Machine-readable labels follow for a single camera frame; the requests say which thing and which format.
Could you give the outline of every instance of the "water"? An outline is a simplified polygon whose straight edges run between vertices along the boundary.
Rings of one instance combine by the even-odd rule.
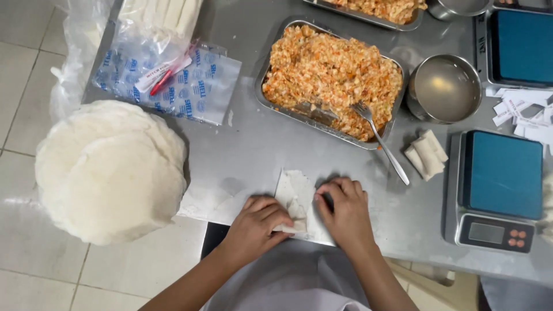
[[[460,121],[473,111],[478,89],[465,71],[450,60],[429,60],[416,74],[415,92],[421,106],[446,122]]]

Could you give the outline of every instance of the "tile floor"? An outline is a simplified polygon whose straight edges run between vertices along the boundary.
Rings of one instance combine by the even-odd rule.
[[[0,311],[137,309],[199,261],[206,223],[176,217],[109,247],[53,227],[37,204],[34,155],[51,127],[50,68],[67,54],[65,13],[47,0],[0,7]],[[400,281],[422,309],[433,308]]]

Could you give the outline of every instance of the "stainless steel container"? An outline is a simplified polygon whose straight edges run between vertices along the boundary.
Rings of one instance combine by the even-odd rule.
[[[327,9],[338,14],[342,14],[351,18],[356,18],[362,20],[366,23],[378,25],[380,27],[398,30],[401,32],[409,32],[415,30],[422,23],[422,17],[424,15],[424,10],[417,9],[413,12],[412,19],[405,23],[404,25],[392,23],[389,20],[378,18],[374,15],[365,14],[363,12],[355,11],[344,6],[339,6],[338,4],[330,3],[324,0],[304,0],[313,6]]]
[[[286,29],[287,27],[295,27],[295,26],[301,27],[303,25],[308,25],[309,27],[311,27],[312,29],[314,29],[319,33],[326,33],[336,38],[351,39],[351,36],[347,34],[341,34],[339,31],[332,30],[327,26],[316,23],[311,18],[289,17],[280,26],[277,32],[276,38],[273,42],[276,42],[277,40],[282,38],[284,34],[284,29]],[[396,65],[399,67],[399,69],[401,69],[401,74],[403,77],[401,90],[398,92],[398,95],[394,101],[394,106],[392,108],[392,119],[388,121],[388,123],[386,123],[386,125],[383,126],[379,131],[379,134],[382,137],[382,139],[386,141],[388,136],[390,136],[390,132],[392,131],[395,117],[398,114],[399,106],[401,105],[401,102],[403,100],[403,95],[405,94],[405,90],[409,82],[409,70],[407,69],[408,67],[403,63],[403,61],[397,58],[394,58],[394,56],[389,55],[382,51],[380,51],[380,54],[384,58],[392,59],[394,63],[396,63]],[[269,70],[270,70],[270,51],[268,51],[268,55],[265,58],[265,63],[263,64],[261,71],[259,72],[259,75],[255,80],[255,86],[254,86],[255,96],[257,97],[257,100],[261,103],[261,105],[271,110],[274,110],[276,112],[279,112],[285,116],[296,119],[311,127],[319,129],[325,133],[338,137],[346,142],[352,143],[363,149],[374,150],[378,148],[379,143],[376,140],[376,138],[371,139],[369,142],[362,142],[358,139],[353,138],[352,136],[349,136],[345,133],[338,131],[337,129],[330,127],[330,124],[335,118],[337,118],[337,116],[328,110],[322,110],[320,108],[317,108],[311,111],[311,105],[309,103],[298,103],[298,105],[295,106],[295,109],[294,109],[295,111],[293,111],[291,109],[284,108],[282,106],[279,106],[267,100],[263,95],[262,86],[263,86],[263,83],[265,82],[266,75],[269,72]]]
[[[426,0],[428,12],[439,20],[477,16],[486,12],[493,0]]]
[[[438,124],[468,118],[478,110],[481,100],[481,82],[474,67],[449,54],[431,56],[415,69],[406,98],[417,118]]]

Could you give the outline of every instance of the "stainless steel table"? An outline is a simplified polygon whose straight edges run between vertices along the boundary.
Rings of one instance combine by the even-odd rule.
[[[388,146],[411,180],[405,186],[382,151],[366,151],[262,107],[253,93],[253,80],[270,49],[281,22],[304,15],[402,57],[410,70],[424,58],[451,53],[474,62],[473,20],[440,22],[425,13],[412,32],[394,32],[308,6],[301,0],[205,0],[196,31],[207,42],[228,48],[228,56],[242,61],[241,78],[223,126],[168,118],[189,146],[190,187],[181,207],[197,218],[230,224],[246,197],[274,193],[281,168],[300,169],[312,179],[330,174],[361,181],[371,197],[369,209],[374,235],[383,254],[498,277],[513,277],[553,286],[553,247],[541,237],[529,255],[492,252],[454,246],[441,233],[446,175],[424,182],[402,151],[416,133],[432,129],[448,147],[448,135],[480,128],[497,129],[492,107],[497,99],[484,98],[468,120],[451,126],[418,121],[403,105]],[[96,67],[111,41],[108,27]],[[84,103],[108,99],[88,86]],[[548,156],[546,164],[553,160]]]

